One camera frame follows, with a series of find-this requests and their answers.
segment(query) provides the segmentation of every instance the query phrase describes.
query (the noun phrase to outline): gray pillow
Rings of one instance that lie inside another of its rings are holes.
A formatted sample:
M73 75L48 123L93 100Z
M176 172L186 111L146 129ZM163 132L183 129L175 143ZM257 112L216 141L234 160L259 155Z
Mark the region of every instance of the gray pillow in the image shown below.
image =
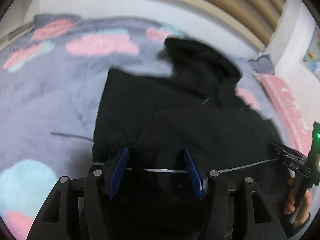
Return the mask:
M270 54L262 55L257 59L249 59L249 63L257 73L272 74L275 69Z

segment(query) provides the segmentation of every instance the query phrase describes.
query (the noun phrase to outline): poster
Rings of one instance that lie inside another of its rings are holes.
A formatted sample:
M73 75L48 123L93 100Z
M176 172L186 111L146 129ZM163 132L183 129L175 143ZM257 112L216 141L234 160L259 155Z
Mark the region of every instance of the poster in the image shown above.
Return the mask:
M320 79L320 29L318 26L303 61L318 79Z

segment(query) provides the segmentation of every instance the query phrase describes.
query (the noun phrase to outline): sleeve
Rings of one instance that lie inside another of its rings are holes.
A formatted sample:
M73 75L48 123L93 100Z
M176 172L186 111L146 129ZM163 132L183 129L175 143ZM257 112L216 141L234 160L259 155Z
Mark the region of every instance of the sleeve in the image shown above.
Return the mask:
M288 238L288 240L298 240L298 239L300 239L303 236L304 232L307 230L307 228L309 227L310 224L311 224L311 215L309 213L309 217L308 217L307 221L304 222L304 224L301 227L299 227L296 231L294 231L293 235L290 238Z

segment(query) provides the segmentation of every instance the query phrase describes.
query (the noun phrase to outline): blue gripper pad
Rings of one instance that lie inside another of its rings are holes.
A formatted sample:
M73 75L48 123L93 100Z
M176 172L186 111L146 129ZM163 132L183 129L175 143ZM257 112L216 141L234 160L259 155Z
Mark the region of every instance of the blue gripper pad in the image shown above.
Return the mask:
M205 194L202 185L202 179L188 149L184 150L184 163L186 165L188 175L192 183L193 191L199 198L203 198Z
M108 198L111 200L115 195L117 195L125 168L127 167L129 161L129 149L127 147L123 148L122 152L118 152L114 158L114 161L118 159L113 173L109 182Z

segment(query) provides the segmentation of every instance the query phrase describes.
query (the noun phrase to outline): pillow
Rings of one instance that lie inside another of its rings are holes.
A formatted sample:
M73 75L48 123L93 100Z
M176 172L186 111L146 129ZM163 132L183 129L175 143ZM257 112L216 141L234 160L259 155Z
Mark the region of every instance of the pillow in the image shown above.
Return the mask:
M257 59L249 59L249 63L257 73L273 74L274 65L271 62L270 55L262 55Z
M255 76L281 116L292 147L307 156L311 148L312 134L299 112L291 89L280 77L267 74L256 74Z

